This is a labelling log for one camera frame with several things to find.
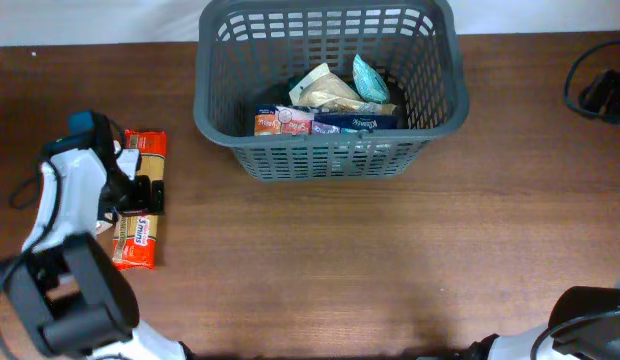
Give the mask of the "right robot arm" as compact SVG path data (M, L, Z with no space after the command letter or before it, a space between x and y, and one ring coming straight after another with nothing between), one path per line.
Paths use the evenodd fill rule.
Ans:
M620 116L620 72L607 70L581 91L589 117ZM516 336L490 335L445 359L620 360L620 279L611 288L574 286L556 302L548 323Z

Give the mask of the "small teal white packet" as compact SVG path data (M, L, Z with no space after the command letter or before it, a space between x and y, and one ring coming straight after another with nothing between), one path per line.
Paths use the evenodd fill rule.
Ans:
M386 104L390 101L390 92L383 78L359 54L353 60L353 80L359 95L366 102Z

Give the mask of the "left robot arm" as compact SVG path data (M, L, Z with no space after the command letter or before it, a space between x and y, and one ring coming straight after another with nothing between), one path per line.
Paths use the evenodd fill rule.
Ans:
M84 111L68 125L40 152L36 222L20 254L0 262L0 296L47 358L193 358L141 320L132 287L96 240L103 224L163 214L163 182L139 174L138 150L115 145L107 116ZM13 358L1 333L0 349Z

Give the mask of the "beige paper snack bag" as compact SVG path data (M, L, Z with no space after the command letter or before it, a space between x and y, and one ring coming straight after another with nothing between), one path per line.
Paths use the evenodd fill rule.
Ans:
M337 113L393 115L397 106L364 101L327 63L318 65L289 91L294 106L327 109Z

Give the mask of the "orange San Remo spaghetti pack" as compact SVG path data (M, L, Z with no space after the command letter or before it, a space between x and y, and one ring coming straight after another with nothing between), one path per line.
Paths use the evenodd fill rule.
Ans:
M164 169L167 156L167 135L164 131L125 130L126 145L141 155L137 175L147 176L158 213L163 213L165 186ZM157 249L158 215L142 214L121 217L113 238L112 262L118 270L153 269Z

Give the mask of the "Kleenex tissue multipack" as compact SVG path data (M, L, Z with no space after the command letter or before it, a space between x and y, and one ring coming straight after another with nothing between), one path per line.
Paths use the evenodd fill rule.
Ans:
M257 105L254 135L329 135L397 129L395 115L339 113L324 108Z

